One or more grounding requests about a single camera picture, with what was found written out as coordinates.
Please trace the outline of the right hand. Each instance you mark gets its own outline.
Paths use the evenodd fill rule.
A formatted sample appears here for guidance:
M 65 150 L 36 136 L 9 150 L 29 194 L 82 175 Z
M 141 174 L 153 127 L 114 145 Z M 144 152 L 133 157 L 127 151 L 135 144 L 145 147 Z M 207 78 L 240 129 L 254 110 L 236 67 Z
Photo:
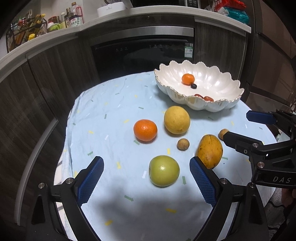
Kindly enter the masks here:
M 295 189 L 282 189 L 281 190 L 281 203 L 288 207 L 292 204 L 293 200 L 296 199 L 296 190 Z

